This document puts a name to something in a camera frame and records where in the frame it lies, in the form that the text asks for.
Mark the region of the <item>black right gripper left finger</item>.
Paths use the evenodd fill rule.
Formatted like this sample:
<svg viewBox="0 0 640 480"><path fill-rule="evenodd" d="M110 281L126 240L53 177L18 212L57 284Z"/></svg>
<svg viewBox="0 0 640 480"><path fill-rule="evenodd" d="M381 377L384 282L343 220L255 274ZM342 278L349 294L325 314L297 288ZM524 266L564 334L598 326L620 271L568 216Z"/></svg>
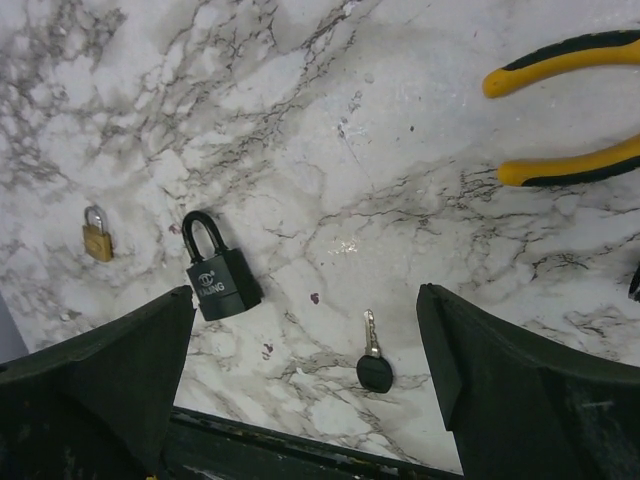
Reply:
<svg viewBox="0 0 640 480"><path fill-rule="evenodd" d="M1 366L4 479L166 479L190 287Z"/></svg>

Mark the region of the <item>black-headed key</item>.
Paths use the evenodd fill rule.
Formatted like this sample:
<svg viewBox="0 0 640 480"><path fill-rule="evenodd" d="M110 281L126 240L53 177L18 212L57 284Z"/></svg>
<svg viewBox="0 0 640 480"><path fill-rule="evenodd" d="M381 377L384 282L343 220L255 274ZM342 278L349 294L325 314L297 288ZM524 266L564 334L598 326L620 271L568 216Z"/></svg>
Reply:
<svg viewBox="0 0 640 480"><path fill-rule="evenodd" d="M356 364L360 385L373 393L386 394L393 385L394 374L389 362L382 356L371 310L364 313L366 346L364 355Z"/></svg>

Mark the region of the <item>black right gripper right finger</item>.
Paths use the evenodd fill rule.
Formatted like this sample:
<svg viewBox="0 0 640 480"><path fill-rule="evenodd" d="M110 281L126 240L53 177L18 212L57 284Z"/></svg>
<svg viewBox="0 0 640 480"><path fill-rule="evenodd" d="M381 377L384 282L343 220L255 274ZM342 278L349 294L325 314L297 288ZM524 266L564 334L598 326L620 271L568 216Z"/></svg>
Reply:
<svg viewBox="0 0 640 480"><path fill-rule="evenodd" d="M636 479L639 370L497 318L440 285L417 320L467 479Z"/></svg>

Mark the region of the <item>black Kaijing padlock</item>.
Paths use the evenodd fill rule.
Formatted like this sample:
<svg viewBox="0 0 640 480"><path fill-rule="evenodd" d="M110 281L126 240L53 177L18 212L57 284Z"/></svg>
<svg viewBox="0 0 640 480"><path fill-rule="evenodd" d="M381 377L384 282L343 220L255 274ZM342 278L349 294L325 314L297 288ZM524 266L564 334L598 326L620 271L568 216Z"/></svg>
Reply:
<svg viewBox="0 0 640 480"><path fill-rule="evenodd" d="M209 258L198 249L193 234L195 223L205 228L213 243L214 255ZM181 232L191 260L186 272L205 321L235 316L261 303L261 288L243 253L226 246L210 215L198 210L189 212L183 219Z"/></svg>

